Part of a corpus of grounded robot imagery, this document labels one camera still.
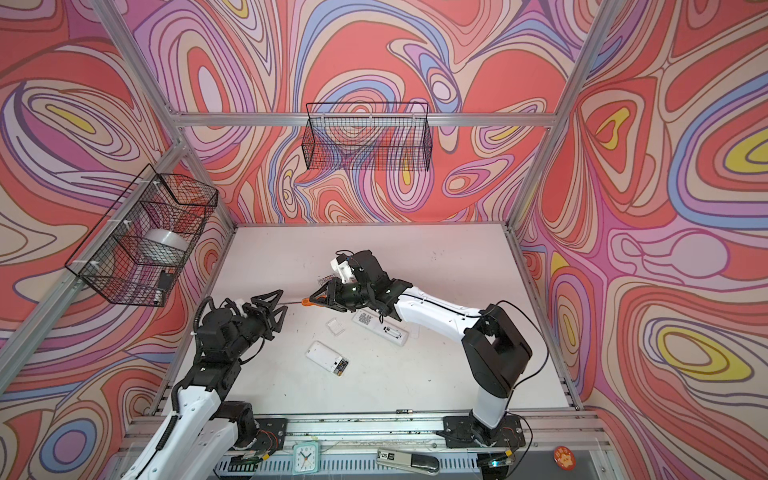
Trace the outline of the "small white tray cover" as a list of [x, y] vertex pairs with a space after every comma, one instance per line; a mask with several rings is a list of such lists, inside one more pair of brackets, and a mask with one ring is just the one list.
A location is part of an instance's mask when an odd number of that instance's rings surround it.
[[342, 333], [345, 332], [344, 325], [336, 318], [332, 318], [331, 320], [329, 320], [326, 326], [334, 336], [340, 336]]

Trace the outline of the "white rectangular plastic tray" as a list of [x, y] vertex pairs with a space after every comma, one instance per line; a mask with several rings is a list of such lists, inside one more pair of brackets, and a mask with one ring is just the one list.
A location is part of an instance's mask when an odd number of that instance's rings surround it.
[[322, 342], [314, 341], [306, 350], [305, 357], [323, 370], [342, 376], [349, 360]]

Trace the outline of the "white remote control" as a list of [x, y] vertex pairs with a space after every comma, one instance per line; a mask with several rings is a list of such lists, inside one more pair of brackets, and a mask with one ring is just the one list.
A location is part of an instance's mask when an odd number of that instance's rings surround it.
[[382, 320], [377, 314], [367, 310], [358, 310], [355, 312], [352, 316], [352, 322], [398, 347], [403, 347], [409, 338], [409, 332], [407, 330], [404, 330], [391, 322]]

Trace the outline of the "orange handled screwdriver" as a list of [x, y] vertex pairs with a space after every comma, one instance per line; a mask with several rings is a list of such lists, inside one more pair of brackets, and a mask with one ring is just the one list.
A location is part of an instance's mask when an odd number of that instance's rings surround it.
[[307, 306], [313, 306], [313, 303], [308, 298], [304, 298], [302, 300], [284, 301], [284, 302], [281, 302], [281, 305], [288, 305], [288, 306], [301, 305], [301, 306], [307, 307]]

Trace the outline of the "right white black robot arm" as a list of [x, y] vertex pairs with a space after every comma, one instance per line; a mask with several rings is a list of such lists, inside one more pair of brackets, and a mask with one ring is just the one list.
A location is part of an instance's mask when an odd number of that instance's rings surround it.
[[424, 327], [461, 345], [478, 393], [468, 414], [443, 418], [437, 435], [447, 447], [493, 447], [505, 434], [514, 434], [516, 443], [525, 440], [512, 425], [522, 418], [509, 413], [509, 403], [519, 386], [543, 371], [551, 353], [534, 372], [525, 372], [533, 348], [504, 309], [510, 306], [529, 320], [520, 307], [504, 299], [483, 309], [453, 304], [390, 277], [369, 250], [338, 251], [331, 268], [333, 274], [302, 300], [303, 305], [341, 313], [368, 309], [380, 322], [391, 319]]

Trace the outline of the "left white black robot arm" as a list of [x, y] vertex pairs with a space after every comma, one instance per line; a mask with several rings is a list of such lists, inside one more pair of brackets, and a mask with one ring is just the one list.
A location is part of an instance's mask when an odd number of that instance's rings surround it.
[[250, 360], [247, 351], [281, 332], [287, 313], [282, 295], [277, 289], [245, 302], [201, 301], [193, 319], [192, 365], [171, 389], [170, 413], [124, 478], [206, 479], [230, 451], [259, 465], [283, 449], [286, 420], [260, 421], [250, 403], [227, 398]]

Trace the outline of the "white roll in basket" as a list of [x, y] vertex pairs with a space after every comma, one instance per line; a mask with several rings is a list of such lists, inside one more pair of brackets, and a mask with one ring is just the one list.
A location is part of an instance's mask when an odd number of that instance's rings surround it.
[[175, 266], [182, 262], [189, 242], [179, 234], [166, 229], [151, 229], [139, 244], [142, 258], [152, 265]]

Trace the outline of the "small teal alarm clock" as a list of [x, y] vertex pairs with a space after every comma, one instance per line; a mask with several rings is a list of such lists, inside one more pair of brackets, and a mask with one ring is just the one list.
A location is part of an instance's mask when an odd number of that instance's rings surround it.
[[293, 474], [315, 474], [320, 468], [321, 446], [316, 441], [298, 443], [293, 447]]

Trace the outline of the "black silver stapler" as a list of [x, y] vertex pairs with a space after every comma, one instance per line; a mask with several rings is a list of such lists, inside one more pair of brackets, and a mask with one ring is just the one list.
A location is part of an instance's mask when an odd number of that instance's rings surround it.
[[428, 476], [435, 476], [441, 470], [440, 462], [434, 456], [399, 450], [379, 449], [376, 462], [383, 467]]

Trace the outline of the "red round sticker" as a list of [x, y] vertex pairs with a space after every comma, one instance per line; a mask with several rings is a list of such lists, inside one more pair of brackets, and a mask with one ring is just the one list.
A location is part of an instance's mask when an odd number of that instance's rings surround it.
[[553, 459], [556, 465], [564, 471], [572, 471], [576, 467], [574, 452], [566, 446], [558, 446], [553, 451]]

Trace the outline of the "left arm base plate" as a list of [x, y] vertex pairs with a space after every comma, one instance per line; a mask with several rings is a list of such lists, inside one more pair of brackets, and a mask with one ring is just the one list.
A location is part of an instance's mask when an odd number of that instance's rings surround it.
[[286, 441], [287, 418], [256, 418], [236, 422], [238, 437], [234, 450], [253, 450], [274, 454], [283, 449]]

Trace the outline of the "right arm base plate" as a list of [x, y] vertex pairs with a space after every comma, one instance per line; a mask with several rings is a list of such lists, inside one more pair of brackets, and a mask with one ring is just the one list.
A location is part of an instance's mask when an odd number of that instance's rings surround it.
[[472, 415], [445, 416], [442, 429], [436, 434], [445, 440], [449, 449], [507, 448], [512, 451], [526, 445], [522, 418], [505, 414], [496, 427], [487, 427]]

